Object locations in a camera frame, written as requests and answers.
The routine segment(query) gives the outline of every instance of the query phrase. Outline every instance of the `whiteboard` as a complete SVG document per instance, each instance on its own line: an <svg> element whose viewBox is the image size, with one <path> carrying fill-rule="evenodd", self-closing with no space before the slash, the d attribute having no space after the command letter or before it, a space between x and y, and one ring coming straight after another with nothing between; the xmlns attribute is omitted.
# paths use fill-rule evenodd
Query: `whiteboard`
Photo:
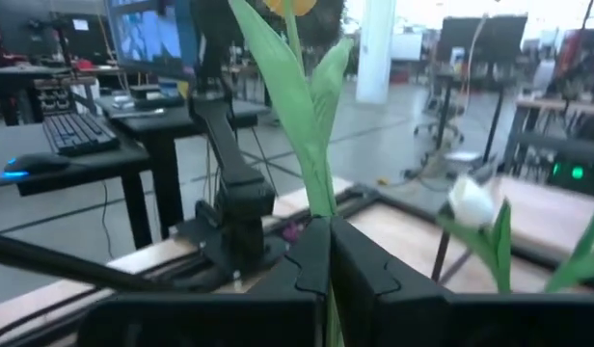
<svg viewBox="0 0 594 347"><path fill-rule="evenodd" d="M391 59L418 61L421 59L423 34L393 34L391 37Z"/></svg>

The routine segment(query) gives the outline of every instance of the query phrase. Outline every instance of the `yellow flower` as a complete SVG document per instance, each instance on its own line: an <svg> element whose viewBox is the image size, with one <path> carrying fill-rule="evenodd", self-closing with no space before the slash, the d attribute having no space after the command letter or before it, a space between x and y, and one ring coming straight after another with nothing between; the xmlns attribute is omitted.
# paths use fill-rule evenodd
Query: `yellow flower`
<svg viewBox="0 0 594 347"><path fill-rule="evenodd" d="M263 0L263 2L273 13L284 17L284 0ZM316 0L293 0L292 2L293 12L297 16L308 13L316 5Z"/></svg>

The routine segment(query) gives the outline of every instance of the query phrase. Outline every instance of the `concrete floor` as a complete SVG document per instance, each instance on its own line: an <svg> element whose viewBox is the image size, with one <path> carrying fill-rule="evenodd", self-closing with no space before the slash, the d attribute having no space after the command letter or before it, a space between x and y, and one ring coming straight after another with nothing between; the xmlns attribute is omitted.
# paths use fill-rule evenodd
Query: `concrete floor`
<svg viewBox="0 0 594 347"><path fill-rule="evenodd" d="M434 143L425 134L414 137L413 128L433 120L422 114L427 90L422 86L391 86L385 106L364 106L354 101L355 85L347 83L340 101L330 144L332 173L366 184L376 184L384 177L399 182L400 172L415 168L423 153ZM467 115L461 121L466 141L463 149L483 151L487 132L496 105L496 96L474 95ZM501 153L514 111L513 97L503 105L494 152ZM279 190L285 194L303 186L299 166L290 145L279 127L262 124L256 129L270 171ZM252 130L241 131L239 144L249 162L267 176L262 155ZM203 197L206 141L203 138L176 142L179 180L186 218L194 216L195 201ZM157 208L152 192L151 176L143 173L147 193L149 221L154 240L159 240ZM401 199L432 210L441 206L446 194L440 192L450 182L442 178L428 179L430 189L422 185L411 189L387 188ZM105 181L108 205L105 222L110 235L112 254L116 257L134 251L129 221L117 179ZM73 254L91 261L110 260L108 240L102 228L104 190L101 182L66 190L21 198L15 187L0 188L0 234L56 251ZM46 285L55 279L0 266L0 302Z"/></svg>

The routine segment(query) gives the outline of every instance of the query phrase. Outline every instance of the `computer mouse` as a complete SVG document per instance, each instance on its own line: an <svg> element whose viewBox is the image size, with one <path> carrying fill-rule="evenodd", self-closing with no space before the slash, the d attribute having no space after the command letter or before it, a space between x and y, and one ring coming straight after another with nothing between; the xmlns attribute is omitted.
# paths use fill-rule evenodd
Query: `computer mouse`
<svg viewBox="0 0 594 347"><path fill-rule="evenodd" d="M61 171L69 166L69 159L54 153L25 154L11 159L4 168L6 177L28 174L46 174Z"/></svg>

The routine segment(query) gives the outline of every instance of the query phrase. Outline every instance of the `black mount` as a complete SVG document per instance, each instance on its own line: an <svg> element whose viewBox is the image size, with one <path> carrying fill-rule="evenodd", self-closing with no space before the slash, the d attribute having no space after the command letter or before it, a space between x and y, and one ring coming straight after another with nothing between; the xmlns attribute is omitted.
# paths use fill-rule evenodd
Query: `black mount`
<svg viewBox="0 0 594 347"><path fill-rule="evenodd" d="M214 206L196 204L192 227L183 232L227 276L241 277L271 266L286 251L286 243L264 237L262 217L272 214L276 192L264 176L241 155L227 117L234 117L228 80L216 77L220 96L196 97L196 83L186 97L190 118L201 124L220 170L220 188Z"/></svg>

